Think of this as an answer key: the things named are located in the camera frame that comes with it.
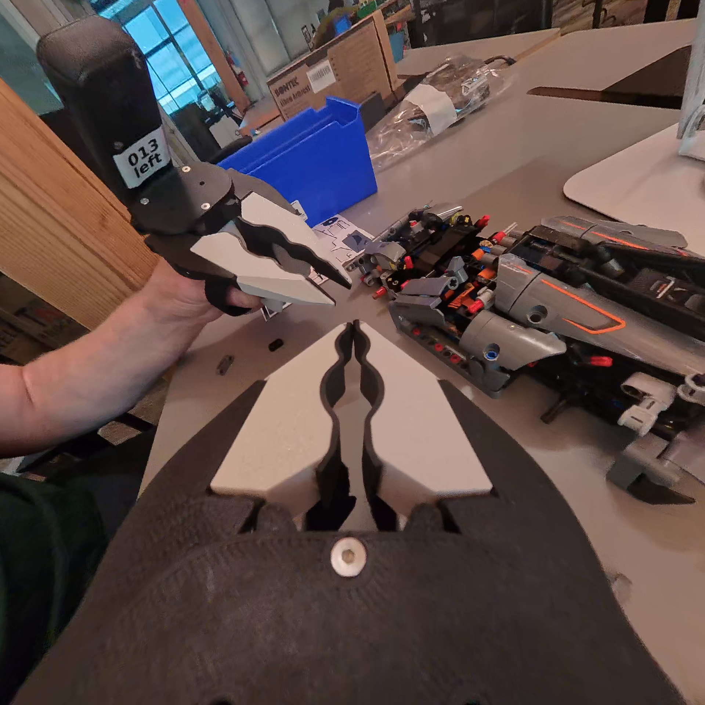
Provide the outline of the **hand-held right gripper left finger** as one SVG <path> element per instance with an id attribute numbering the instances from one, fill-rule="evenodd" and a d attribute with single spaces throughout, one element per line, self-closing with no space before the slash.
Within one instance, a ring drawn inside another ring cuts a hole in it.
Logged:
<path id="1" fill-rule="evenodd" d="M 354 327 L 337 326 L 269 375 L 217 469 L 219 495 L 259 498 L 334 531 L 355 507 L 334 407 L 346 391 Z"/>

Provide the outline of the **grey black lego car model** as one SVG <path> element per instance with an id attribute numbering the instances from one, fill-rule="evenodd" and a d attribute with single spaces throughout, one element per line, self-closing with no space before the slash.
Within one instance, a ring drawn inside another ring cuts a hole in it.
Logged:
<path id="1" fill-rule="evenodd" d="M 515 224 L 461 207 L 411 211 L 344 240 L 346 270 L 396 328 L 492 398 L 520 375 L 558 394 L 541 420 L 582 408 L 631 431 L 607 480 L 653 505 L 704 482 L 704 255 L 646 225 L 577 216 Z"/>

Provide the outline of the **brown cardboard box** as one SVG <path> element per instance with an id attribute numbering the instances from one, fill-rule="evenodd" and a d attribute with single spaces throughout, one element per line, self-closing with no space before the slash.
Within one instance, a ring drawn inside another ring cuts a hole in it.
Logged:
<path id="1" fill-rule="evenodd" d="M 401 85 L 382 11 L 294 61 L 267 81 L 284 121 L 307 109 L 319 110 L 327 97 L 357 104 L 375 93 L 387 100 Z"/>

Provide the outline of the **person's left forearm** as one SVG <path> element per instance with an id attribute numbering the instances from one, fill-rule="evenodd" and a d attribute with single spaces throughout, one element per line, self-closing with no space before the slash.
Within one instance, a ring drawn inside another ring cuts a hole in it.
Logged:
<path id="1" fill-rule="evenodd" d="M 1 457 L 37 453 L 130 410 L 202 328 L 134 295 L 95 330 L 1 366 Z"/>

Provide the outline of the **person's left hand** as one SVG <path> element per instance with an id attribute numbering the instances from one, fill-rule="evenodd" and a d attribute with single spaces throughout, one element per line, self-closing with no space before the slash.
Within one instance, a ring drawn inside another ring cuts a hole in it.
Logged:
<path id="1" fill-rule="evenodd" d="M 184 277 L 168 262 L 159 260 L 139 298 L 154 319 L 162 323 L 210 323 L 225 313 L 226 307 L 236 309 L 235 313 L 240 315 L 261 306 L 258 297 L 233 286 L 225 290 L 225 304 L 221 308 L 214 306 L 207 298 L 208 283 Z"/>

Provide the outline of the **white monitor stand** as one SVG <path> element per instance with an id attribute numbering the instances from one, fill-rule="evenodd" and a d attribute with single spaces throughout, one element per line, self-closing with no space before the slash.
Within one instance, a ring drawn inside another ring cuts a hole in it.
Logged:
<path id="1" fill-rule="evenodd" d="M 579 205 L 632 224 L 704 232 L 704 61 L 686 76 L 680 119 L 576 173 L 563 194 Z"/>

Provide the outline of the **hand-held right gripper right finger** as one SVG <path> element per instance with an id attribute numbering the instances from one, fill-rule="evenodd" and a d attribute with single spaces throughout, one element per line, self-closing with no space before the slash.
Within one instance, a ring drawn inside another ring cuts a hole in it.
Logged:
<path id="1" fill-rule="evenodd" d="M 487 496 L 493 484 L 441 380 L 369 324 L 353 322 L 365 418 L 362 475 L 377 530 L 423 504 Z"/>

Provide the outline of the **clear plastic bag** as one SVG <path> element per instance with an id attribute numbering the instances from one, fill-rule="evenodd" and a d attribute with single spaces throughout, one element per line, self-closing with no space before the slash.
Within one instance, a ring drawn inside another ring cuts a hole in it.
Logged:
<path id="1" fill-rule="evenodd" d="M 444 57 L 366 133 L 375 174 L 496 101 L 515 80 L 516 63 L 507 55 Z"/>

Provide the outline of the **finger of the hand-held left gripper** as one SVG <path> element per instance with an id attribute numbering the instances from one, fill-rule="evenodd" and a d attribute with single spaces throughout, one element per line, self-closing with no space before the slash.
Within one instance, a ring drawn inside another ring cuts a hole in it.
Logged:
<path id="1" fill-rule="evenodd" d="M 247 249 L 242 235 L 221 232 L 201 237 L 190 251 L 229 272 L 244 293 L 259 297 L 265 307 L 336 305 L 311 278 L 312 266 L 280 245 L 273 245 L 274 257 L 260 256 Z"/>
<path id="2" fill-rule="evenodd" d="M 344 266 L 298 214 L 251 192 L 241 201 L 235 224 L 252 254 L 273 260 L 288 273 L 314 273 L 351 289 Z"/>

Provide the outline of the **lego instruction sheet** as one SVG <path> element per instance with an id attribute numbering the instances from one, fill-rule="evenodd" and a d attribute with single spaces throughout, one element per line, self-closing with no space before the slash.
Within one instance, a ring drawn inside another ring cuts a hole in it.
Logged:
<path id="1" fill-rule="evenodd" d="M 379 239 L 378 235 L 370 234 L 339 214 L 315 225 L 313 232 L 347 271 L 355 269 L 354 260 Z"/>

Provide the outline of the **large window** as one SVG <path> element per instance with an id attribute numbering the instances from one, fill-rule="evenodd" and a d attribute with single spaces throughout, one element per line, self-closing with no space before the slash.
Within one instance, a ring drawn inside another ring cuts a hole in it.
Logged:
<path id="1" fill-rule="evenodd" d="M 119 23 L 146 57 L 154 94 L 168 115 L 220 85 L 217 70 L 177 1 L 91 1 Z"/>

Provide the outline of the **slim wooden pillar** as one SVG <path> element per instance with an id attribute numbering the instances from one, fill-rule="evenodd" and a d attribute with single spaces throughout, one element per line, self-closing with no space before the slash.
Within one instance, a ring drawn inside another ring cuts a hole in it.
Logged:
<path id="1" fill-rule="evenodd" d="M 178 1 L 178 4 L 207 56 L 216 68 L 216 72 L 221 78 L 221 82 L 224 84 L 228 96 L 232 99 L 240 113 L 245 115 L 246 110 L 251 105 L 251 101 L 238 82 L 238 79 L 226 59 L 223 49 L 218 43 L 198 3 L 196 1 Z"/>

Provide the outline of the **blue plastic bin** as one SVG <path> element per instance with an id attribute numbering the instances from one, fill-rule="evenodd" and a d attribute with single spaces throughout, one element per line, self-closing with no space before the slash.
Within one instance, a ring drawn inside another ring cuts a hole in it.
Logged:
<path id="1" fill-rule="evenodd" d="M 377 193 L 361 106 L 327 97 L 218 164 L 268 183 L 308 226 Z"/>

